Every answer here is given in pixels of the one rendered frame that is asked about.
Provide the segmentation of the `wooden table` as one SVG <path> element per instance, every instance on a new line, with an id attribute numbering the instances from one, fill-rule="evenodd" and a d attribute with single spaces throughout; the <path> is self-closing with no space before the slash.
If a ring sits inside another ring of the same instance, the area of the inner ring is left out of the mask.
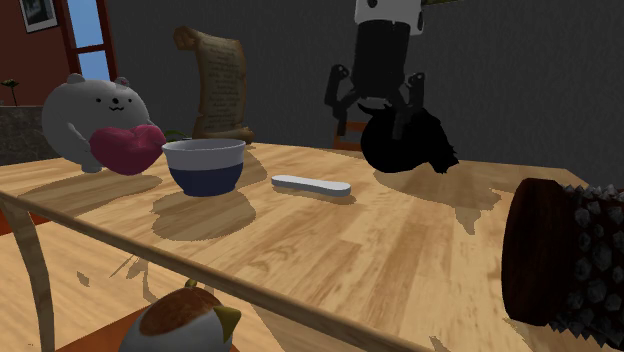
<path id="1" fill-rule="evenodd" d="M 340 181 L 334 197 L 275 175 Z M 181 288 L 189 269 L 242 312 L 240 352 L 617 352 L 509 318 L 501 252 L 526 178 L 558 168 L 464 161 L 373 170 L 358 152 L 257 143 L 234 191 L 185 195 L 165 160 L 85 174 L 64 159 L 0 167 L 0 352 L 65 347 Z"/>

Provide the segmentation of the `white and blue bowl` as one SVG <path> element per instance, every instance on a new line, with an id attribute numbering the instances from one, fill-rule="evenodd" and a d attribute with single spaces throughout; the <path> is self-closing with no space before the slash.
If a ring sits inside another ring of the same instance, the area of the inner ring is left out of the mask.
<path id="1" fill-rule="evenodd" d="M 217 196 L 235 189 L 244 166 L 246 142 L 190 139 L 162 146 L 170 174 L 188 196 Z"/>

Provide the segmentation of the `small green plant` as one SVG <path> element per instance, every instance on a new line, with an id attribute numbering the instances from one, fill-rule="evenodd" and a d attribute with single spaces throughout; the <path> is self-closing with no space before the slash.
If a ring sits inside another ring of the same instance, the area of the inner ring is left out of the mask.
<path id="1" fill-rule="evenodd" d="M 0 82 L 0 85 L 7 87 L 11 90 L 11 95 L 13 98 L 14 105 L 17 106 L 17 99 L 15 95 L 15 88 L 19 85 L 19 83 L 14 79 L 7 79 Z"/>

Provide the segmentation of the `red framed window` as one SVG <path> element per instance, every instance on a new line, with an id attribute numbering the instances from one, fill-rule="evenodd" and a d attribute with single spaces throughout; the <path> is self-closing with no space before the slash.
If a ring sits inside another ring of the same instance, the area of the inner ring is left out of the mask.
<path id="1" fill-rule="evenodd" d="M 118 76 L 106 0 L 54 0 L 70 73 Z"/>

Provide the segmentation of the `brown spiked cylinder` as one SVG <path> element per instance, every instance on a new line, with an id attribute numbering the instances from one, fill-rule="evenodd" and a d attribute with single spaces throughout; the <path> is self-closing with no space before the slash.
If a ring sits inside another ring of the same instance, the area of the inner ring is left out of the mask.
<path id="1" fill-rule="evenodd" d="M 624 189 L 523 180 L 506 221 L 501 287 L 511 319 L 624 352 Z"/>

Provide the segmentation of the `grey and brown bird figure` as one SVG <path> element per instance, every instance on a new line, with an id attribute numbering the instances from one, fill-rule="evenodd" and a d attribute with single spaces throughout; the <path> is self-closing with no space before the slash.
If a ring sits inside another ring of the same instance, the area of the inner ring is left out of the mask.
<path id="1" fill-rule="evenodd" d="M 139 315 L 118 352 L 230 352 L 241 317 L 189 279 Z"/>

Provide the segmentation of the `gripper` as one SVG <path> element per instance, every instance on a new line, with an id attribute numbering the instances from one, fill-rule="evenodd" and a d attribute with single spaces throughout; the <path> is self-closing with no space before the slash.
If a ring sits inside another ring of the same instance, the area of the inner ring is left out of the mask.
<path id="1" fill-rule="evenodd" d="M 405 126 L 414 114 L 421 112 L 424 100 L 423 72 L 410 75 L 403 83 L 410 30 L 408 24 L 390 20 L 369 20 L 358 25 L 351 73 L 353 88 L 342 98 L 338 97 L 338 88 L 350 71 L 341 64 L 330 70 L 324 103 L 332 108 L 334 118 L 346 121 L 347 110 L 359 99 L 387 99 L 392 92 L 391 105 L 396 111 L 392 138 L 402 139 Z M 403 86 L 408 89 L 408 100 L 400 91 Z"/>

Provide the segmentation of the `framed wall picture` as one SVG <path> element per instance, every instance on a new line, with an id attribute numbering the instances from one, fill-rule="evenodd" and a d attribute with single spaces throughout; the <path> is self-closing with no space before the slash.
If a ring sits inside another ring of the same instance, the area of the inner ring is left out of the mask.
<path id="1" fill-rule="evenodd" d="M 53 0 L 19 0 L 27 33 L 46 30 L 58 25 Z"/>

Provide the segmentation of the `brown parchment scroll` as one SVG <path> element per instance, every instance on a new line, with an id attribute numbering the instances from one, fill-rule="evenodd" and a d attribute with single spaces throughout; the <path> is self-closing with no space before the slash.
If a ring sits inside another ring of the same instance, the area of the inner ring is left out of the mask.
<path id="1" fill-rule="evenodd" d="M 251 144 L 255 134 L 243 125 L 247 67 L 241 42 L 187 26 L 176 28 L 173 39 L 178 50 L 193 51 L 198 64 L 199 116 L 192 137 L 238 139 Z"/>

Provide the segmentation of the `white bear plush red heart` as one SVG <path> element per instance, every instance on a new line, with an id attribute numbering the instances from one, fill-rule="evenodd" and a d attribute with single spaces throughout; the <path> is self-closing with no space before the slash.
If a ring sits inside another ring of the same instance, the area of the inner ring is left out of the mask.
<path id="1" fill-rule="evenodd" d="M 129 81 L 87 80 L 72 73 L 47 97 L 42 128 L 49 145 L 85 173 L 121 175 L 149 168 L 166 143 Z"/>

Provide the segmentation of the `orange wooden chair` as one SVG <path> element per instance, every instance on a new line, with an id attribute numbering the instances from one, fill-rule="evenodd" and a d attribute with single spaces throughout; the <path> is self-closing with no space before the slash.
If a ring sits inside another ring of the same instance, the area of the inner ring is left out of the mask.
<path id="1" fill-rule="evenodd" d="M 337 119 L 336 132 L 333 138 L 333 148 L 338 150 L 361 151 L 360 142 L 351 142 L 344 140 L 348 132 L 362 133 L 366 126 L 366 122 L 349 121 L 347 111 L 337 109 L 334 111 L 334 117 Z"/>

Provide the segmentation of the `black furry lump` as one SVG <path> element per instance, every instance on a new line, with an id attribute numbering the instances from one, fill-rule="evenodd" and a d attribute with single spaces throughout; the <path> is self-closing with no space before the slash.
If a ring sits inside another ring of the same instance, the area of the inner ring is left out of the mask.
<path id="1" fill-rule="evenodd" d="M 459 163 L 440 120 L 426 109 L 415 112 L 404 126 L 402 138 L 394 140 L 396 111 L 391 106 L 372 109 L 358 104 L 358 107 L 371 116 L 360 145 L 365 159 L 376 170 L 397 173 L 429 163 L 435 172 L 443 174 Z"/>

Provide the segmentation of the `grey stone counter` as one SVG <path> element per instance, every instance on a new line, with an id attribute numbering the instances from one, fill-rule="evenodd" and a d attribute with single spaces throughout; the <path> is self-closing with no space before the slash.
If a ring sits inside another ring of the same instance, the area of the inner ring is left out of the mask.
<path id="1" fill-rule="evenodd" d="M 0 166 L 59 158 L 42 131 L 42 106 L 0 106 Z"/>

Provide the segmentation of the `white flat oblong bar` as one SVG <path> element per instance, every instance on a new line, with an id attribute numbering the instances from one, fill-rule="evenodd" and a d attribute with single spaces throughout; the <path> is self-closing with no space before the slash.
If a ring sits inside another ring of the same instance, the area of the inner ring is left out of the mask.
<path id="1" fill-rule="evenodd" d="M 308 191 L 334 197 L 344 197 L 351 193 L 351 185 L 346 182 L 311 179 L 293 175 L 272 176 L 271 183 L 277 187 Z"/>

